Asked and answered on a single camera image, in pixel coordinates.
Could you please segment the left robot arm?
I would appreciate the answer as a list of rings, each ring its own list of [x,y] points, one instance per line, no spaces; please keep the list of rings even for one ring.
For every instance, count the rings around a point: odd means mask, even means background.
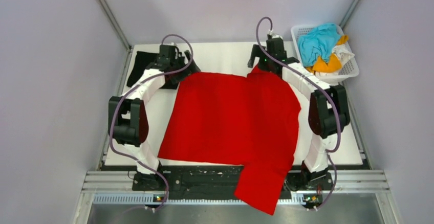
[[[176,90],[189,75],[200,72],[192,49],[182,52],[175,44],[161,44],[156,53],[138,51],[126,81],[128,90],[108,102],[108,135],[136,162],[133,190],[163,190],[161,163],[148,142],[146,105],[160,89]]]

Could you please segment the red t shirt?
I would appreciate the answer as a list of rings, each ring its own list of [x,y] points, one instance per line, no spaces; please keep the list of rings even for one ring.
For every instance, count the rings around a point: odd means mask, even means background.
[[[158,156],[242,165],[235,197],[273,215],[294,163],[300,111],[289,84],[274,73],[195,73],[179,86]]]

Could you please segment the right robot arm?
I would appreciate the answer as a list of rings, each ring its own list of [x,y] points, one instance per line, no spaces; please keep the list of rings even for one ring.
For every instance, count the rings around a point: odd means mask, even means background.
[[[284,41],[277,35],[268,34],[265,46],[259,43],[252,46],[247,66],[252,68],[256,60],[259,69],[277,74],[309,102],[308,124],[313,135],[296,188],[315,189],[331,183],[329,156],[339,148],[341,133],[350,123],[345,88],[321,81],[298,59],[288,57]]]

